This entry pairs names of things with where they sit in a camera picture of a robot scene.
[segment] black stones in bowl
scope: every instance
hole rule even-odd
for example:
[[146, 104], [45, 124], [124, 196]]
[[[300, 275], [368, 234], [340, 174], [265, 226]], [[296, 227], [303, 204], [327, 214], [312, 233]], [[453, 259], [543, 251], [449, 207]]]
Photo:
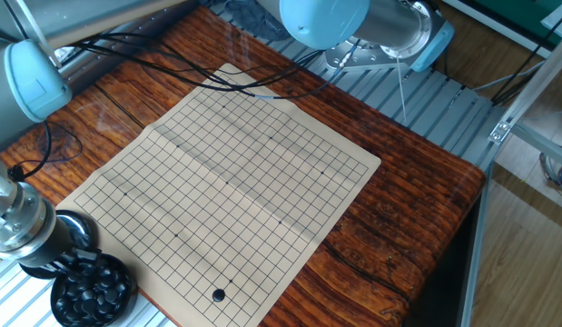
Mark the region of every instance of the black stones in bowl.
[[108, 326], [128, 306], [135, 281], [127, 267], [109, 254], [84, 264], [80, 273], [59, 276], [51, 292], [51, 309], [63, 326]]

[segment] metal cylinder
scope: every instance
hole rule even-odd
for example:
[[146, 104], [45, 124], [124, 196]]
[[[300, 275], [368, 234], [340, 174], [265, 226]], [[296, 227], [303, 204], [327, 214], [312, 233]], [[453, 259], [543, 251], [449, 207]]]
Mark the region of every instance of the metal cylinder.
[[[25, 15], [17, 4], [20, 1], [7, 0], [17, 17]], [[184, 1], [193, 0], [33, 0], [26, 1], [26, 6], [56, 49]], [[24, 30], [33, 29], [25, 25], [27, 21], [20, 19]]]
[[411, 45], [419, 35], [418, 11], [398, 0], [371, 0], [365, 22], [354, 34], [362, 40], [392, 49]]
[[34, 124], [20, 109], [8, 83], [5, 67], [5, 50], [8, 45], [6, 41], [0, 40], [0, 144]]

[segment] black cable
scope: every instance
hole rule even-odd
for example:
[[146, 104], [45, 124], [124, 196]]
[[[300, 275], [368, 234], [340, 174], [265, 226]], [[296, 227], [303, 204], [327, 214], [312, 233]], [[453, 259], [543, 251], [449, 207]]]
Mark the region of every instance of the black cable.
[[44, 122], [44, 134], [46, 135], [46, 151], [44, 152], [44, 157], [39, 161], [38, 165], [30, 172], [25, 173], [23, 167], [18, 163], [15, 164], [11, 169], [8, 170], [8, 175], [15, 182], [24, 182], [26, 178], [33, 176], [38, 173], [48, 161], [48, 157], [51, 155], [51, 149], [53, 147], [53, 138], [51, 136], [51, 129], [48, 126], [48, 122]]
[[[151, 41], [151, 42], [155, 42], [155, 43], [157, 43], [157, 44], [159, 44], [159, 45], [164, 46], [165, 48], [167, 48], [168, 50], [170, 50], [172, 53], [171, 53], [171, 54], [170, 54], [170, 53], [166, 53], [166, 52], [164, 52], [164, 51], [162, 51], [162, 50], [150, 48], [150, 47], [147, 47], [147, 46], [144, 46], [144, 45], [133, 44], [133, 43], [127, 42], [127, 41], [125, 41], [125, 40], [123, 40], [123, 39], [117, 39], [115, 36], [119, 36], [119, 37], [135, 37], [135, 38], [139, 37], [139, 38], [143, 38], [143, 39], [145, 39], [145, 40], [148, 40], [148, 41]], [[92, 36], [92, 37], [90, 37], [90, 38], [88, 38], [88, 39], [93, 39], [93, 38], [94, 38], [95, 40], [105, 39], [105, 40], [115, 41], [115, 42], [123, 43], [123, 44], [126, 44], [126, 45], [130, 45], [130, 46], [133, 46], [133, 47], [136, 47], [136, 48], [140, 48], [140, 49], [143, 49], [143, 50], [145, 50], [145, 51], [155, 52], [155, 53], [158, 53], [158, 54], [161, 54], [161, 55], [166, 55], [166, 56], [169, 56], [169, 57], [171, 57], [171, 58], [174, 58], [174, 59], [177, 59], [177, 60], [180, 60], [180, 61], [185, 62], [186, 64], [188, 64], [189, 66], [191, 66], [192, 69], [194, 69], [194, 70], [200, 70], [200, 71], [202, 72], [202, 74], [203, 74], [204, 76], [206, 76], [206, 77], [210, 77], [210, 76], [211, 76], [211, 75], [209, 74], [209, 72], [206, 72], [206, 69], [205, 69], [205, 68], [202, 68], [202, 67], [200, 67], [199, 65], [194, 64], [194, 63], [193, 63], [192, 61], [190, 61], [189, 59], [186, 59], [180, 52], [178, 52], [178, 51], [177, 51], [176, 49], [174, 49], [173, 47], [169, 46], [169, 45], [166, 44], [165, 42], [162, 42], [162, 41], [160, 41], [160, 40], [157, 40], [157, 39], [152, 38], [152, 37], [147, 36], [147, 35], [138, 35], [138, 34], [133, 34], [133, 33], [110, 33], [110, 34], [105, 34], [105, 35], [96, 35], [96, 36]], [[310, 53], [310, 54], [308, 54], [308, 55], [316, 55], [316, 54], [317, 54], [317, 53], [313, 52], [313, 53]], [[297, 60], [294, 65], [285, 68], [285, 70], [289, 70], [289, 69], [293, 69], [293, 68], [300, 68], [300, 67], [301, 67], [301, 65], [299, 64], [299, 60]], [[278, 74], [282, 74], [282, 73], [283, 73], [283, 72], [280, 72], [280, 73], [277, 73], [276, 75], [266, 77], [266, 78], [264, 78], [264, 79], [261, 80], [261, 81], [257, 81], [257, 83], [258, 83], [258, 82], [266, 81], [266, 80], [269, 79], [269, 78], [274, 78], [274, 77], [276, 77]]]
[[518, 81], [515, 85], [513, 85], [513, 87], [511, 87], [510, 89], [508, 89], [505, 93], [503, 93], [497, 100], [496, 102], [493, 104], [494, 106], [501, 106], [503, 104], [507, 104], [510, 100], [514, 99], [515, 97], [517, 97], [517, 95], [519, 95], [521, 93], [521, 91], [523, 90], [523, 88], [525, 87], [525, 85], [528, 83], [528, 81], [531, 80], [531, 78], [533, 78], [533, 76], [535, 76], [535, 73], [531, 73], [527, 76], [525, 76], [523, 79], [521, 79], [520, 81]]
[[[73, 159], [79, 157], [81, 154], [83, 154], [83, 149], [84, 149], [83, 148], [83, 142], [81, 142], [81, 140], [79, 139], [79, 137], [76, 134], [71, 133], [69, 130], [64, 128], [64, 126], [62, 126], [61, 124], [57, 124], [57, 123], [49, 123], [49, 124], [57, 126], [60, 129], [62, 129], [65, 133], [71, 135], [71, 137], [73, 137], [75, 139], [75, 141], [79, 144], [79, 150], [77, 151], [76, 154], [74, 154], [74, 155], [72, 155], [68, 158], [48, 160], [48, 161], [46, 161], [46, 164], [68, 163], [68, 162], [72, 161]], [[20, 163], [17, 163], [16, 165], [25, 164], [25, 163], [40, 163], [40, 160], [24, 160]]]
[[450, 47], [450, 45], [446, 46], [446, 49], [444, 49], [444, 75], [446, 77], [448, 77], [448, 48]]
[[[77, 143], [79, 143], [79, 152], [69, 158], [62, 158], [62, 159], [55, 159], [55, 160], [48, 160], [48, 158], [51, 155], [52, 149], [53, 149], [53, 137], [52, 137], [52, 133], [51, 133], [51, 129], [49, 127], [49, 124], [58, 126], [59, 128], [63, 129], [63, 131], [69, 135], [71, 135], [76, 141]], [[33, 176], [34, 174], [38, 173], [45, 164], [54, 164], [54, 163], [66, 163], [69, 162], [71, 160], [73, 160], [74, 158], [80, 156], [81, 154], [83, 154], [83, 143], [81, 142], [81, 140], [79, 140], [79, 138], [77, 137], [76, 134], [73, 134], [71, 132], [69, 132], [66, 128], [64, 128], [62, 125], [57, 124], [57, 123], [48, 123], [48, 122], [44, 122], [44, 133], [46, 135], [46, 150], [44, 152], [44, 157], [41, 160], [24, 160], [20, 163], [15, 164], [12, 168], [10, 168], [8, 170], [8, 175], [15, 180], [16, 182], [24, 182], [26, 178]], [[30, 172], [28, 173], [24, 173], [24, 169], [22, 167], [22, 164], [25, 163], [38, 163], [38, 165]]]
[[[321, 51], [319, 51], [319, 52], [314, 52], [314, 53], [308, 54], [308, 55], [306, 55], [304, 58], [301, 59], [301, 60], [304, 59], [304, 61], [298, 62], [298, 63], [292, 65], [291, 67], [286, 68], [286, 69], [285, 69], [284, 71], [282, 71], [282, 72], [279, 72], [279, 73], [274, 74], [274, 75], [272, 75], [272, 76], [268, 76], [268, 77], [266, 77], [266, 78], [264, 78], [264, 79], [261, 79], [260, 81], [257, 81], [257, 82], [251, 83], [251, 84], [247, 84], [247, 85], [230, 84], [230, 83], [228, 83], [228, 82], [226, 82], [226, 81], [223, 80], [223, 84], [224, 84], [225, 86], [228, 86], [229, 88], [222, 88], [222, 87], [218, 87], [218, 86], [207, 85], [207, 84], [202, 84], [202, 83], [195, 82], [195, 81], [193, 81], [193, 80], [190, 80], [190, 79], [188, 79], [188, 78], [185, 78], [185, 77], [182, 77], [182, 76], [178, 75], [178, 74], [177, 74], [178, 71], [176, 71], [176, 70], [173, 70], [173, 69], [170, 69], [170, 68], [167, 68], [167, 67], [164, 67], [164, 66], [155, 64], [155, 63], [150, 63], [150, 62], [144, 61], [144, 60], [142, 60], [142, 59], [135, 58], [135, 57], [133, 57], [133, 56], [131, 56], [131, 55], [128, 55], [128, 54], [122, 54], [122, 53], [120, 53], [120, 52], [117, 52], [117, 51], [114, 51], [114, 50], [112, 50], [112, 49], [108, 49], [108, 48], [105, 48], [105, 47], [101, 47], [101, 46], [99, 46], [99, 45], [77, 44], [77, 45], [75, 45], [75, 46], [78, 46], [78, 47], [80, 47], [80, 48], [82, 48], [82, 49], [84, 49], [84, 50], [87, 50], [87, 51], [95, 51], [95, 52], [97, 52], [97, 53], [107, 53], [107, 54], [109, 54], [109, 55], [121, 56], [121, 57], [123, 57], [123, 58], [125, 58], [125, 59], [127, 59], [127, 60], [136, 62], [137, 64], [141, 64], [141, 65], [143, 65], [143, 66], [147, 66], [147, 67], [149, 67], [149, 68], [158, 70], [158, 71], [160, 71], [160, 72], [162, 72], [162, 73], [169, 74], [170, 76], [175, 77], [175, 78], [177, 78], [177, 79], [179, 79], [179, 80], [181, 80], [181, 81], [183, 81], [183, 82], [185, 82], [185, 83], [187, 83], [187, 84], [192, 84], [192, 85], [195, 85], [195, 86], [206, 87], [206, 88], [208, 88], [208, 89], [212, 89], [212, 90], [215, 90], [215, 91], [221, 91], [221, 92], [241, 92], [241, 93], [244, 93], [244, 94], [246, 94], [246, 95], [248, 95], [248, 96], [253, 96], [253, 94], [249, 94], [249, 93], [244, 92], [244, 89], [252, 88], [252, 87], [264, 86], [264, 85], [267, 85], [267, 84], [272, 84], [272, 83], [278, 82], [279, 80], [281, 80], [281, 79], [283, 79], [283, 78], [288, 77], [288, 76], [291, 75], [291, 74], [296, 74], [296, 73], [298, 72], [298, 69], [302, 68], [302, 66], [301, 66], [302, 64], [303, 64], [303, 65], [306, 65], [306, 64], [310, 63], [312, 60], [314, 60], [316, 57], [318, 57], [318, 56], [322, 53]], [[276, 76], [279, 76], [279, 77], [276, 78], [276, 79], [273, 79], [273, 80], [271, 80], [271, 81], [269, 81], [269, 82], [265, 82], [265, 81], [267, 81], [268, 79], [274, 78], [274, 77], [276, 77]], [[215, 83], [219, 83], [219, 81], [215, 81], [213, 78], [211, 78], [211, 80], [214, 81]]]
[[[547, 33], [547, 35], [545, 35], [544, 39], [547, 40], [556, 30], [557, 28], [561, 25], [562, 23], [562, 17], [561, 19], [559, 19], [559, 21], [553, 25], [553, 27], [549, 30], [549, 32]], [[537, 45], [537, 47], [535, 48], [535, 50], [533, 50], [533, 52], [531, 53], [531, 55], [527, 58], [527, 60], [525, 60], [525, 62], [517, 69], [517, 71], [510, 76], [510, 78], [500, 87], [500, 89], [495, 93], [495, 95], [492, 97], [491, 101], [493, 102], [493, 104], [497, 103], [497, 99], [502, 95], [503, 91], [505, 91], [505, 89], [513, 82], [513, 80], [517, 77], [517, 75], [523, 71], [523, 69], [525, 69], [525, 67], [527, 66], [528, 63], [530, 63], [531, 59], [533, 59], [533, 57], [537, 54], [537, 52], [541, 49], [541, 45]]]
[[53, 137], [51, 136], [51, 128], [48, 126], [48, 122], [44, 122], [44, 133], [46, 135], [46, 151], [44, 152], [43, 160], [41, 160], [41, 162], [32, 171], [23, 175], [24, 180], [33, 176], [35, 173], [38, 173], [48, 161], [48, 157], [51, 155]]
[[[115, 36], [119, 36], [119, 37], [140, 37], [140, 38], [143, 38], [143, 39], [146, 39], [146, 40], [155, 42], [155, 43], [157, 43], [157, 44], [159, 44], [159, 45], [162, 45], [162, 46], [166, 47], [168, 50], [171, 51], [171, 53], [167, 53], [167, 52], [164, 52], [164, 51], [162, 51], [162, 50], [153, 49], [153, 48], [150, 48], [150, 47], [147, 47], [147, 46], [143, 46], [143, 45], [133, 44], [133, 43], [128, 42], [128, 41], [125, 41], [125, 40], [123, 40], [123, 39], [118, 39], [118, 38], [116, 38]], [[234, 89], [235, 91], [238, 91], [238, 92], [241, 92], [241, 93], [243, 93], [243, 90], [245, 90], [246, 88], [258, 87], [258, 86], [266, 85], [266, 84], [264, 84], [265, 81], [267, 81], [267, 80], [269, 80], [269, 79], [276, 78], [277, 76], [283, 76], [284, 74], [286, 74], [286, 75], [284, 75], [284, 76], [282, 77], [282, 78], [286, 78], [286, 77], [288, 77], [288, 76], [290, 76], [290, 75], [296, 74], [296, 73], [298, 72], [298, 70], [302, 68], [302, 65], [301, 65], [301, 64], [295, 63], [294, 65], [292, 65], [292, 66], [286, 68], [286, 69], [285, 69], [284, 71], [282, 71], [282, 72], [279, 72], [279, 73], [274, 74], [274, 75], [272, 75], [272, 76], [265, 77], [264, 79], [261, 79], [260, 81], [257, 81], [257, 82], [252, 83], [252, 84], [248, 84], [248, 85], [230, 84], [230, 83], [228, 83], [227, 81], [225, 81], [225, 80], [223, 80], [222, 78], [220, 78], [220, 76], [211, 74], [211, 73], [208, 72], [205, 68], [202, 68], [202, 67], [200, 67], [199, 65], [194, 64], [192, 61], [186, 59], [182, 54], [180, 54], [176, 49], [172, 48], [172, 47], [169, 46], [168, 44], [166, 44], [166, 43], [164, 43], [164, 42], [162, 42], [162, 41], [156, 40], [156, 39], [154, 39], [154, 38], [151, 38], [151, 37], [149, 37], [149, 36], [146, 36], [146, 35], [137, 35], [137, 34], [131, 34], [131, 33], [110, 33], [110, 34], [106, 34], [106, 35], [95, 35], [95, 36], [89, 37], [89, 38], [87, 38], [87, 39], [85, 39], [85, 40], [91, 40], [91, 41], [93, 41], [93, 40], [101, 40], [101, 39], [103, 39], [103, 40], [108, 40], [108, 41], [115, 41], [115, 42], [118, 42], [118, 43], [126, 44], [126, 45], [129, 45], [129, 46], [133, 46], [133, 47], [135, 47], [135, 48], [139, 48], [139, 49], [142, 49], [142, 50], [145, 50], [145, 51], [149, 51], [149, 52], [158, 53], [158, 54], [161, 54], [161, 55], [164, 55], [164, 56], [168, 56], [168, 57], [174, 58], [174, 59], [176, 59], [176, 60], [182, 61], [182, 62], [186, 63], [187, 65], [189, 65], [193, 70], [198, 71], [200, 74], [202, 74], [204, 77], [210, 79], [211, 81], [213, 81], [213, 82], [215, 82], [215, 83], [224, 84], [224, 85], [229, 86], [230, 88]], [[309, 55], [316, 55], [316, 54], [320, 55], [320, 53], [322, 53], [322, 52], [311, 53], [311, 54], [309, 54]], [[282, 78], [276, 79], [276, 80], [275, 80], [274, 82], [272, 82], [272, 83], [275, 83], [275, 82], [281, 80]]]
[[[153, 49], [153, 48], [149, 48], [147, 46], [142, 46], [142, 45], [137, 45], [137, 44], [133, 44], [131, 42], [125, 41], [123, 39], [117, 39], [115, 38], [115, 36], [122, 36], [122, 37], [126, 37], [126, 36], [135, 36], [135, 37], [141, 37], [144, 39], [148, 39], [150, 41], [154, 41], [164, 47], [166, 47], [168, 50], [171, 51], [171, 53], [167, 53], [164, 52], [162, 50], [158, 50], [158, 49]], [[242, 94], [246, 94], [248, 96], [252, 96], [255, 98], [260, 98], [260, 99], [298, 99], [304, 96], [309, 96], [312, 94], [316, 94], [318, 93], [320, 90], [324, 89], [325, 87], [327, 87], [336, 77], [337, 75], [341, 72], [341, 70], [343, 69], [343, 67], [345, 66], [345, 64], [349, 61], [349, 59], [351, 58], [351, 56], [353, 55], [353, 52], [357, 49], [360, 40], [358, 40], [358, 42], [351, 48], [351, 50], [348, 51], [348, 53], [346, 54], [346, 56], [343, 58], [341, 64], [340, 64], [340, 68], [336, 70], [335, 74], [327, 81], [327, 83], [325, 83], [324, 85], [322, 85], [321, 87], [319, 87], [316, 90], [313, 90], [311, 92], [308, 92], [306, 94], [300, 94], [300, 95], [291, 95], [291, 96], [264, 96], [264, 95], [257, 95], [257, 94], [252, 94], [250, 92], [245, 91], [248, 88], [253, 88], [253, 87], [260, 87], [260, 86], [264, 86], [267, 84], [272, 84], [272, 83], [276, 83], [278, 81], [280, 81], [281, 79], [287, 78], [289, 75], [292, 74], [296, 74], [300, 69], [302, 69], [303, 66], [308, 65], [310, 62], [312, 62], [314, 59], [316, 59], [319, 55], [322, 54], [322, 51], [317, 51], [317, 52], [313, 52], [310, 54], [307, 54], [304, 58], [301, 59], [301, 61], [295, 63], [294, 65], [287, 67], [286, 69], [284, 69], [281, 72], [278, 72], [277, 74], [273, 74], [271, 76], [262, 78], [259, 81], [256, 81], [254, 83], [251, 84], [246, 84], [246, 85], [237, 85], [237, 84], [230, 84], [227, 81], [225, 81], [224, 79], [222, 79], [220, 76], [218, 75], [214, 75], [210, 72], [208, 72], [207, 69], [200, 67], [197, 64], [192, 63], [190, 60], [186, 59], [182, 54], [180, 54], [176, 49], [173, 49], [172, 47], [170, 47], [169, 45], [167, 45], [166, 43], [163, 43], [159, 40], [153, 39], [149, 36], [145, 36], [145, 35], [134, 35], [134, 34], [126, 34], [126, 33], [117, 33], [117, 34], [108, 34], [108, 35], [97, 35], [97, 36], [93, 36], [90, 38], [85, 39], [86, 41], [93, 41], [93, 40], [108, 40], [108, 41], [115, 41], [115, 42], [119, 42], [122, 44], [126, 44], [129, 46], [133, 46], [135, 48], [139, 48], [145, 51], [149, 51], [149, 52], [154, 52], [160, 55], [164, 55], [167, 57], [171, 57], [174, 58], [178, 61], [182, 61], [184, 63], [186, 63], [187, 65], [189, 65], [192, 70], [197, 71], [198, 73], [206, 76], [207, 78], [209, 78], [211, 81], [227, 86], [227, 87], [218, 87], [218, 86], [213, 86], [213, 85], [206, 85], [206, 84], [201, 84], [198, 82], [194, 82], [190, 79], [187, 79], [185, 77], [182, 77], [180, 75], [178, 75], [177, 73], [180, 73], [181, 71], [177, 71], [177, 70], [173, 70], [171, 68], [167, 68], [165, 66], [159, 65], [159, 64], [155, 64], [155, 63], [151, 63], [151, 62], [147, 62], [145, 60], [139, 59], [139, 58], [135, 58], [132, 55], [128, 55], [128, 54], [122, 54], [120, 52], [114, 51], [112, 49], [108, 49], [108, 48], [104, 48], [102, 46], [99, 45], [93, 45], [93, 44], [85, 44], [85, 43], [79, 43], [76, 44], [75, 46], [78, 46], [84, 50], [87, 51], [96, 51], [99, 53], [107, 53], [109, 55], [118, 55], [121, 56], [127, 60], [136, 62], [137, 64], [141, 64], [143, 66], [158, 70], [162, 73], [168, 74], [172, 77], [175, 77], [185, 83], [188, 84], [192, 84], [195, 86], [200, 86], [200, 87], [206, 87], [215, 91], [221, 91], [221, 92], [240, 92]]]

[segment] white cable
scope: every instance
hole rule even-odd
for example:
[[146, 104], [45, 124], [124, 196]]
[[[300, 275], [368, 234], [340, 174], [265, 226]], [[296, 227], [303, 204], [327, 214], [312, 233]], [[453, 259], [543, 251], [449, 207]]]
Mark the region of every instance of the white cable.
[[399, 94], [401, 95], [401, 107], [404, 110], [404, 124], [406, 123], [406, 100], [404, 97], [404, 87], [401, 83], [401, 66], [399, 65], [399, 58], [396, 58], [396, 62], [398, 63], [398, 78], [399, 78]]
[[[529, 68], [526, 72], [517, 74], [517, 77], [520, 77], [520, 76], [524, 76], [524, 75], [533, 73], [534, 71], [536, 71], [536, 70], [537, 70], [542, 64], [544, 64], [544, 63], [545, 63], [545, 61], [542, 61], [542, 62], [540, 62], [540, 63], [538, 63], [538, 64], [535, 64], [534, 66], [532, 66], [531, 68]], [[475, 89], [472, 89], [472, 90], [473, 90], [473, 91], [480, 91], [480, 90], [486, 89], [486, 88], [488, 88], [488, 87], [490, 87], [490, 86], [492, 86], [492, 85], [496, 85], [496, 84], [498, 84], [498, 83], [500, 83], [500, 82], [504, 82], [504, 81], [508, 80], [508, 79], [509, 79], [510, 77], [512, 77], [512, 76], [513, 76], [513, 75], [509, 75], [509, 76], [505, 76], [505, 77], [499, 78], [498, 80], [496, 80], [496, 81], [494, 81], [494, 82], [490, 82], [490, 83], [488, 83], [488, 84], [486, 84], [486, 85], [479, 86], [479, 87], [477, 87], [477, 88], [475, 88]]]
[[527, 117], [524, 118], [523, 120], [537, 120], [537, 119], [543, 119], [543, 118], [547, 118], [547, 117], [551, 117], [551, 116], [556, 116], [556, 115], [560, 115], [562, 114], [562, 112], [558, 112], [558, 113], [552, 113], [552, 114], [540, 114], [540, 115], [536, 115], [534, 117]]

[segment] wood grain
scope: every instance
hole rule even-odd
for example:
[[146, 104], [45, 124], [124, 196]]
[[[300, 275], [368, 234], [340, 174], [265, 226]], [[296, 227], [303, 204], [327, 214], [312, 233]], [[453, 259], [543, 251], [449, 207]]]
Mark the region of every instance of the wood grain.
[[[162, 40], [202, 66], [231, 63], [243, 70], [291, 64], [206, 8], [183, 18]], [[139, 57], [187, 68], [157, 54]], [[260, 79], [274, 73], [273, 68], [262, 68], [249, 74]], [[323, 83], [301, 71], [270, 89], [281, 95], [303, 94]], [[84, 155], [71, 163], [49, 165], [29, 183], [59, 203], [130, 143], [142, 126], [192, 89], [137, 64], [121, 64], [52, 118], [79, 134]], [[382, 164], [262, 325], [399, 326], [477, 200], [485, 175], [337, 87], [294, 103], [377, 155]], [[13, 145], [2, 159], [14, 164], [40, 156], [26, 146], [35, 144], [37, 133]]]

